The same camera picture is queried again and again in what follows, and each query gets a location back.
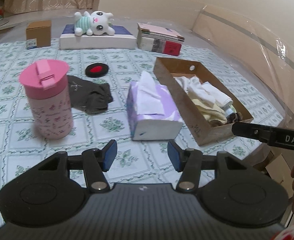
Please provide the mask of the purple tissue pack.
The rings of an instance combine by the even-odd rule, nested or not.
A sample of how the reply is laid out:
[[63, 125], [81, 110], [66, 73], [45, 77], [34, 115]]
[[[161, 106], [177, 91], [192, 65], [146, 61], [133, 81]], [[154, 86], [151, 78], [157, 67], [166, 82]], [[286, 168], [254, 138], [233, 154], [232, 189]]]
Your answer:
[[183, 119], [165, 85], [143, 71], [132, 81], [126, 100], [127, 118], [134, 141], [171, 140], [178, 136]]

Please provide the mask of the white bunny plush toy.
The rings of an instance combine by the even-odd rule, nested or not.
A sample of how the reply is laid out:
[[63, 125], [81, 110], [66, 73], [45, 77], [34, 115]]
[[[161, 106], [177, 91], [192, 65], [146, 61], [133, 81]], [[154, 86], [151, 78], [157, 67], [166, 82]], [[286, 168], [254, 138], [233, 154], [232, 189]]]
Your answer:
[[111, 12], [94, 11], [91, 14], [85, 11], [74, 13], [74, 34], [76, 36], [101, 36], [107, 34], [113, 36], [115, 30], [112, 28], [110, 19], [113, 18]]

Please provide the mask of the stack of books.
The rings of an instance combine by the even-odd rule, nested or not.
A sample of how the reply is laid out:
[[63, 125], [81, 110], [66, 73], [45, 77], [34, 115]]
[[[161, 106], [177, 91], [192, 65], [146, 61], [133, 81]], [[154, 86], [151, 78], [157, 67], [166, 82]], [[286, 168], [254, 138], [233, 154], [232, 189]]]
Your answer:
[[179, 56], [185, 38], [177, 31], [156, 25], [137, 23], [137, 46], [141, 50]]

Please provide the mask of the plastic wrapped headboard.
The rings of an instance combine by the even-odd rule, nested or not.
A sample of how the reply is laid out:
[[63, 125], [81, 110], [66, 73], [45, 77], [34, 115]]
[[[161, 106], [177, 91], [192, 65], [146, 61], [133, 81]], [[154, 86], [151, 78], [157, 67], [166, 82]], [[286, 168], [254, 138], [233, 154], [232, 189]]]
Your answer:
[[294, 48], [263, 25], [205, 5], [193, 32], [237, 59], [294, 114]]

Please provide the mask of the brown cardboard tray box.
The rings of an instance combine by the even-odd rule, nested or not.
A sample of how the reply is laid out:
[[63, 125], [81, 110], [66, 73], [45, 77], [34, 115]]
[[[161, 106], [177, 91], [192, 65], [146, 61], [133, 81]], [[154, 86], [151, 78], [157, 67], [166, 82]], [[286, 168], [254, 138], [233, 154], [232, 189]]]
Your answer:
[[232, 136], [232, 125], [250, 123], [246, 107], [203, 64], [156, 58], [154, 74], [166, 85], [198, 145]]

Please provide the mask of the pink tumbler cup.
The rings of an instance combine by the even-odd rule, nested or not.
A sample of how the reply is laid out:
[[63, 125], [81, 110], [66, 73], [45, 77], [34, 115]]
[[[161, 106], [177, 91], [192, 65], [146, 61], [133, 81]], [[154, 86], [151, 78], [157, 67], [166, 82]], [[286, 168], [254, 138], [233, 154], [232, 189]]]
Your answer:
[[19, 76], [36, 129], [47, 139], [61, 139], [74, 126], [68, 70], [69, 65], [64, 61], [42, 59], [29, 65]]

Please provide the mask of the floral green white tablecloth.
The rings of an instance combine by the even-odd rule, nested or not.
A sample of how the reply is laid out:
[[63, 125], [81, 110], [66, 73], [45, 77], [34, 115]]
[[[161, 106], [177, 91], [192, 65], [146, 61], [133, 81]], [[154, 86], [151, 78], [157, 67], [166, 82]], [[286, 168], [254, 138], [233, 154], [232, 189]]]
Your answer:
[[[58, 39], [51, 47], [26, 49], [25, 42], [0, 44], [0, 189], [53, 153], [63, 150], [78, 155], [87, 148], [103, 146], [110, 139], [118, 144], [118, 154], [106, 177], [110, 185], [118, 183], [172, 183], [176, 186], [178, 173], [167, 155], [166, 141], [134, 142], [130, 138], [126, 113], [129, 85], [140, 78], [142, 71], [153, 74], [156, 57], [169, 57], [140, 49], [59, 50]], [[183, 46], [176, 59], [201, 62], [209, 69], [253, 116], [253, 123], [278, 126], [283, 120], [272, 103], [245, 77], [209, 49]], [[69, 75], [87, 79], [85, 68], [102, 62], [109, 66], [106, 76], [94, 83], [109, 83], [113, 102], [107, 112], [87, 115], [72, 109], [74, 128], [61, 140], [49, 141], [33, 130], [33, 117], [19, 74], [28, 65], [41, 59], [65, 61]], [[231, 137], [198, 147], [184, 124], [176, 137], [180, 146], [200, 148], [204, 154], [214, 155], [227, 150], [239, 159], [253, 153], [260, 142]], [[0, 214], [0, 227], [4, 221]]]

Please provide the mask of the dark grey sock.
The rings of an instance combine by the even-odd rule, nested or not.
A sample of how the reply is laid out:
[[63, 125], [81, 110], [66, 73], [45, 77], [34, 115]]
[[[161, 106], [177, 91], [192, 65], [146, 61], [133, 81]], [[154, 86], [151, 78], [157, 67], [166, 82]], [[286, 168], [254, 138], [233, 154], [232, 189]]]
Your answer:
[[67, 78], [72, 108], [88, 115], [108, 110], [108, 105], [113, 102], [108, 83], [96, 84], [72, 75], [68, 75]]

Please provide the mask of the white blue flat box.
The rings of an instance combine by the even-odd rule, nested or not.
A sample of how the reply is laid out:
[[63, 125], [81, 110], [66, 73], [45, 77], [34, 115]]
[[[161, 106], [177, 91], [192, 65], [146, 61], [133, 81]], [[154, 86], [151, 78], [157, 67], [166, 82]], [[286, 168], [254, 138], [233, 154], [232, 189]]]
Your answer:
[[74, 25], [67, 24], [59, 38], [60, 50], [78, 49], [135, 49], [136, 38], [125, 27], [114, 25], [115, 34], [110, 36], [76, 36]]

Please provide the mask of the brown fuzzy sock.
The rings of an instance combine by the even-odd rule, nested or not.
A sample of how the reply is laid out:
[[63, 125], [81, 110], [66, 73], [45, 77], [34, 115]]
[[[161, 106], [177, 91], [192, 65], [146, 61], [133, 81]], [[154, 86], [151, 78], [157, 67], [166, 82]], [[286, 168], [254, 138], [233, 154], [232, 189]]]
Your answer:
[[235, 122], [242, 121], [242, 114], [240, 112], [231, 113], [226, 119], [227, 124], [233, 124]]

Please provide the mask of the white fashion sock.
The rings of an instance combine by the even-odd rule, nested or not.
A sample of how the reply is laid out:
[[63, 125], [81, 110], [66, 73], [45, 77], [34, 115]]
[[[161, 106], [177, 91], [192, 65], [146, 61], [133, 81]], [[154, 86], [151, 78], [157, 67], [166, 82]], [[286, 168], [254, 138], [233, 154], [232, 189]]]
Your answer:
[[191, 78], [187, 78], [185, 76], [181, 76], [174, 77], [174, 79], [191, 99], [199, 99], [210, 106], [215, 104], [215, 99], [202, 88], [202, 84], [200, 83], [198, 77], [193, 76]]

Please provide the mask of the small brown cardboard box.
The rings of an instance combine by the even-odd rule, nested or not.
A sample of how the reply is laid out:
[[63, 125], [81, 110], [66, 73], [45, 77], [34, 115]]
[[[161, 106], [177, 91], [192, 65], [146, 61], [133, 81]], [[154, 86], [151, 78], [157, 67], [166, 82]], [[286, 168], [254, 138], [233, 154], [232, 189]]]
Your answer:
[[51, 46], [51, 21], [31, 22], [26, 28], [26, 48]]

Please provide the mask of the yellow towel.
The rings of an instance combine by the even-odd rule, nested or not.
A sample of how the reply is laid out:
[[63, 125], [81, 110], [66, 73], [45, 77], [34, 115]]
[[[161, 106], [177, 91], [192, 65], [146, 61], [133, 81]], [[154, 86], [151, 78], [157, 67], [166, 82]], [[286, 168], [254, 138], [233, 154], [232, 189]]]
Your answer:
[[216, 104], [210, 106], [199, 99], [192, 99], [191, 101], [196, 105], [197, 109], [203, 115], [205, 120], [210, 124], [210, 126], [217, 127], [227, 124], [225, 111]]

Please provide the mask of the black red round pad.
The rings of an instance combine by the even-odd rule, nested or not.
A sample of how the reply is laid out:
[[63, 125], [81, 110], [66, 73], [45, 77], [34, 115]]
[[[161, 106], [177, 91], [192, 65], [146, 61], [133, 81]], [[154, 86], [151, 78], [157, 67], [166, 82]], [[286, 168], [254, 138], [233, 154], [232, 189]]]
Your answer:
[[87, 66], [85, 74], [87, 77], [98, 78], [108, 73], [109, 67], [104, 63], [92, 63]]

